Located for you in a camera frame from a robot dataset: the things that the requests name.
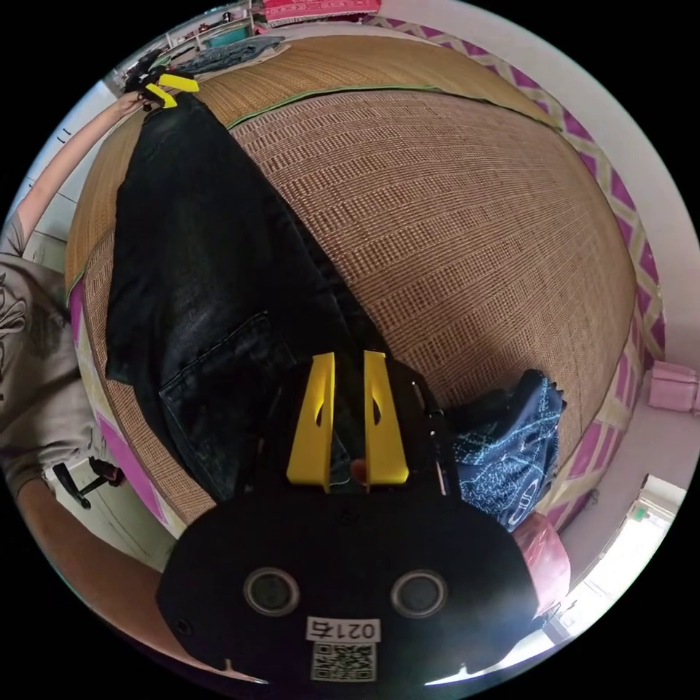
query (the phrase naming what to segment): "window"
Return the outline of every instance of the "window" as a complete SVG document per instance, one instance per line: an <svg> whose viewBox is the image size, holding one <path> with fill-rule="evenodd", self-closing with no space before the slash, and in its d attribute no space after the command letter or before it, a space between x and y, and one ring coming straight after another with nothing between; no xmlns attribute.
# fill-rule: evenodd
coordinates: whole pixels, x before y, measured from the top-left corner
<svg viewBox="0 0 700 700"><path fill-rule="evenodd" d="M586 578L551 621L552 637L575 637L598 621L648 564L673 522L685 492L648 476L627 517Z"/></svg>

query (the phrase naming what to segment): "blue patterned cloth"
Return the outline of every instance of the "blue patterned cloth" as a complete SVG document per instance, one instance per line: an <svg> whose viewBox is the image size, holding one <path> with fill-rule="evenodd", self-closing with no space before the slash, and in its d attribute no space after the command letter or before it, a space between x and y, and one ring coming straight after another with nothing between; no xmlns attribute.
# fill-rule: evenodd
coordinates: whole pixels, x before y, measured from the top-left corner
<svg viewBox="0 0 700 700"><path fill-rule="evenodd" d="M536 370L527 370L513 391L494 392L481 402L483 411L479 402L470 406L469 420L464 413L453 413L450 420L458 432L454 456L459 485L464 501L511 532L551 482L566 402L563 392ZM489 422L477 424L479 413ZM455 423L460 422L471 427L459 431Z"/></svg>

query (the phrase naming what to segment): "green trim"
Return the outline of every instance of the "green trim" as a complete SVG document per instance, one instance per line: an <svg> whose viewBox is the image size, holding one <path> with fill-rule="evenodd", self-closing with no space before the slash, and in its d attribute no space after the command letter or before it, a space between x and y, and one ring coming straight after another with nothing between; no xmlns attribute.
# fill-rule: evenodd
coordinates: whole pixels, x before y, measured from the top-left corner
<svg viewBox="0 0 700 700"><path fill-rule="evenodd" d="M295 102L301 102L309 97L318 97L320 95L332 95L334 93L350 93L350 92L361 92L363 90L420 90L425 93L443 93L445 95L451 95L453 93L447 93L441 90L436 85L343 85L341 87L326 87L320 90L308 90L305 93L298 93L297 95L292 95L281 102L276 104L268 105L258 109L256 112L250 112L249 114L244 114L242 117L228 123L226 125L227 129L233 129L235 126L248 121L249 119L254 119L259 117L261 114L266 114L267 112L272 112L274 109L279 109L288 104L294 104Z"/></svg>
<svg viewBox="0 0 700 700"><path fill-rule="evenodd" d="M246 122L250 119L254 119L255 117L259 117L261 114L266 114L267 112L272 112L274 109L279 109L280 107L284 107L288 104L294 104L295 102L301 102L302 100L306 100L307 98L310 97L319 97L321 95L332 95L335 93L351 93L351 92L362 92L364 90L408 90L408 91L418 91L418 92L423 92L423 93L439 93L441 95L449 95L451 97L460 97L464 100L472 100L475 102L482 102L485 104L491 104L495 107L501 107L502 109L507 109L509 112L515 112L516 114L521 115L522 117L525 117L526 119L531 119L535 122L538 122L539 124L542 124L544 126L547 126L549 128L554 129L555 131L560 131L558 128L553 127L546 119L545 117L548 116L544 114L542 116L542 119L537 119L536 117L531 117L529 114L523 114L523 112L520 112L517 109L514 109L513 107L507 107L502 104L498 104L497 102L491 102L490 100L487 100L483 97L473 97L469 95L465 95L464 93L453 93L450 90L444 90L441 87L438 87L437 85L343 85L341 87L327 87L327 88L322 88L319 90L309 90L305 93L298 93L297 95L292 95L291 97L288 97L285 100L282 100L281 102L278 102L276 104L271 104L267 107L263 107L261 109L258 109L256 112L250 112L249 114L244 114L242 117L239 117L238 119L228 123L226 125L226 128L230 131L234 127L238 126L239 124L242 124L243 122Z"/></svg>

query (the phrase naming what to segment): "pink blanket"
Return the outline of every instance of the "pink blanket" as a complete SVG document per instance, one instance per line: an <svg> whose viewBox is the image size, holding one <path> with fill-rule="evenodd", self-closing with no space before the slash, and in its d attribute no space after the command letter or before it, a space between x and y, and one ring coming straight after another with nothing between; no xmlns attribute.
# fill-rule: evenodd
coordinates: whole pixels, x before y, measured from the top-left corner
<svg viewBox="0 0 700 700"><path fill-rule="evenodd" d="M380 0L263 0L270 27L344 15L378 12Z"/></svg>

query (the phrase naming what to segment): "hand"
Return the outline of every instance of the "hand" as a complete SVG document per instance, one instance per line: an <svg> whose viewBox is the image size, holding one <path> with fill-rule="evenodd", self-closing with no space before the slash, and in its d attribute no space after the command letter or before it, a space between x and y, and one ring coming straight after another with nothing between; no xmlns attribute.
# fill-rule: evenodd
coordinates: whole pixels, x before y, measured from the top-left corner
<svg viewBox="0 0 700 700"><path fill-rule="evenodd" d="M141 93L126 93L114 103L115 116L118 119L128 117L139 109L139 107L145 105L146 102Z"/></svg>

